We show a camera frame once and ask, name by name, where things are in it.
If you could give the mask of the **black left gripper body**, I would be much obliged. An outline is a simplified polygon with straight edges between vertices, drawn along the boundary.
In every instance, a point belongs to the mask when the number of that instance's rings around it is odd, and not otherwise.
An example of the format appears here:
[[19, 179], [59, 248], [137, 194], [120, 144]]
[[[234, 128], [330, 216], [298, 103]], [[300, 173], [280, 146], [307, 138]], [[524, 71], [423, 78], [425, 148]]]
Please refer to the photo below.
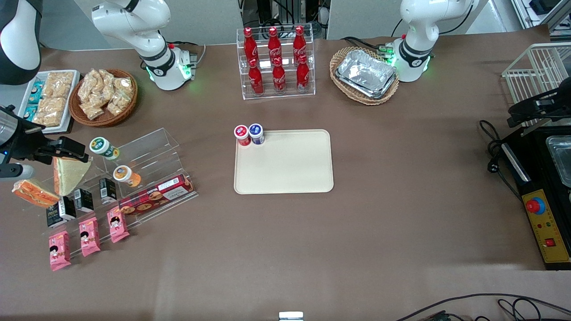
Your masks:
[[561, 120], [571, 117], [571, 88], [560, 86], [534, 97], [534, 119]]

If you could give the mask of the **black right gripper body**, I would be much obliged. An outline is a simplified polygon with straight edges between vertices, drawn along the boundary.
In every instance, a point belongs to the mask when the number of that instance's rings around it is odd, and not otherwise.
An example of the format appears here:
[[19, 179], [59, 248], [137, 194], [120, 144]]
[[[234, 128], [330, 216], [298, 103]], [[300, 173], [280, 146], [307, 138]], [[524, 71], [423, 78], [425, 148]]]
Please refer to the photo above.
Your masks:
[[16, 130], [8, 140], [8, 159], [51, 164], [56, 154], [57, 141], [45, 137], [42, 126], [20, 117], [15, 120]]

